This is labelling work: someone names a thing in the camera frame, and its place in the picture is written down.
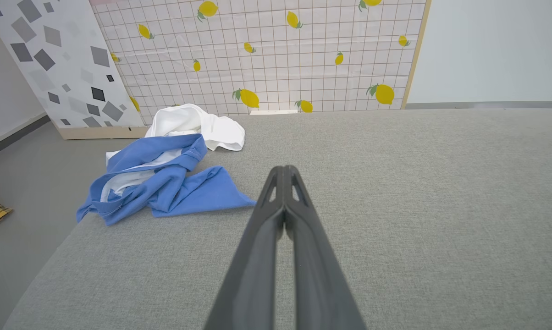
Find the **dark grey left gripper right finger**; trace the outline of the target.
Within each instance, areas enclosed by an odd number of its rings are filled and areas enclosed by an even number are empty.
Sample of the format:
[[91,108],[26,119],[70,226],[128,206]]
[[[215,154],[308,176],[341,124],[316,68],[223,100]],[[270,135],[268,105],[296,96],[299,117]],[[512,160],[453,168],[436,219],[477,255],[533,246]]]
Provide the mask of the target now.
[[284,225],[293,241],[296,328],[365,330],[366,324],[300,173],[284,168]]

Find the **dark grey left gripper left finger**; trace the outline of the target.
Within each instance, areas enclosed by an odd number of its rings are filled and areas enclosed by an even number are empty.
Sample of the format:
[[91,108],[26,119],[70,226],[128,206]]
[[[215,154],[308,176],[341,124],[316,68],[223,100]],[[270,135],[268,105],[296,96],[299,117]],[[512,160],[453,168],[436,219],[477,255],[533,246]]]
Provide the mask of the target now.
[[284,167],[276,166],[256,202],[204,328],[274,328],[276,248],[284,229]]

